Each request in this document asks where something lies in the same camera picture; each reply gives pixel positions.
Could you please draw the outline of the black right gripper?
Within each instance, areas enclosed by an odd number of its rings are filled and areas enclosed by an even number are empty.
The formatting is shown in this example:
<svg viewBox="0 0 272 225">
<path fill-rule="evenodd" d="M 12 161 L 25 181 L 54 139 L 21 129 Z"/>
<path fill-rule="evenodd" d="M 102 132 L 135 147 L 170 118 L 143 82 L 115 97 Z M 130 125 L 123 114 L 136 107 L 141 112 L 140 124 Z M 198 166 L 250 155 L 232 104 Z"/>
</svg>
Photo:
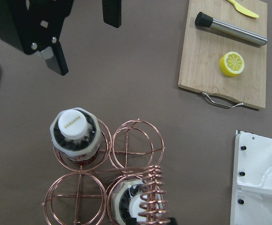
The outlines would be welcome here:
<svg viewBox="0 0 272 225">
<path fill-rule="evenodd" d="M 59 38 L 72 6 L 72 0 L 0 0 L 0 39 L 27 55 L 40 51 L 50 70 L 66 75 Z"/>
</svg>

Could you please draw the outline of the black left gripper camera right finger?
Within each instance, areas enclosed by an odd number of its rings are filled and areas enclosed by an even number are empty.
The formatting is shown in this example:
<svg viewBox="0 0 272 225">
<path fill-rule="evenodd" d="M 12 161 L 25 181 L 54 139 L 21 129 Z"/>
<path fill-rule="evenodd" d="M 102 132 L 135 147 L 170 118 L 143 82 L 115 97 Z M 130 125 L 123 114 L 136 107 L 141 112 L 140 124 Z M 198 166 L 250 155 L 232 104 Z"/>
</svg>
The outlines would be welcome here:
<svg viewBox="0 0 272 225">
<path fill-rule="evenodd" d="M 178 225 L 177 220 L 174 217 L 169 218 L 170 222 L 168 225 Z M 128 218 L 126 221 L 126 225 L 139 225 L 136 218 Z"/>
</svg>

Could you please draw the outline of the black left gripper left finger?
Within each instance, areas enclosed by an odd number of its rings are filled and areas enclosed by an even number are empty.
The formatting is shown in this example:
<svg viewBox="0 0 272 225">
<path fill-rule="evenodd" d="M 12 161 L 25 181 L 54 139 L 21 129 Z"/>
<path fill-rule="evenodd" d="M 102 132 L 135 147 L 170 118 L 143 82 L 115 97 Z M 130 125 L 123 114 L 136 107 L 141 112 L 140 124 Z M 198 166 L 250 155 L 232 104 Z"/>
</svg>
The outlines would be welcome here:
<svg viewBox="0 0 272 225">
<path fill-rule="evenodd" d="M 121 0 L 102 0 L 103 21 L 115 28 L 121 26 Z"/>
</svg>

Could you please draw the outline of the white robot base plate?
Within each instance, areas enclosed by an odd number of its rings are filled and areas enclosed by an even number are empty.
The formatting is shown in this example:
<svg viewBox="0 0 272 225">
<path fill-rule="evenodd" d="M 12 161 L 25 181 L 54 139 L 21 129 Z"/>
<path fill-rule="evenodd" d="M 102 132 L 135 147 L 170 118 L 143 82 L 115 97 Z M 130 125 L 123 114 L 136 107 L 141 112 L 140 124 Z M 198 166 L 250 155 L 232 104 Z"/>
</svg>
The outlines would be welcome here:
<svg viewBox="0 0 272 225">
<path fill-rule="evenodd" d="M 237 130 L 230 223 L 272 225 L 272 139 Z"/>
</svg>

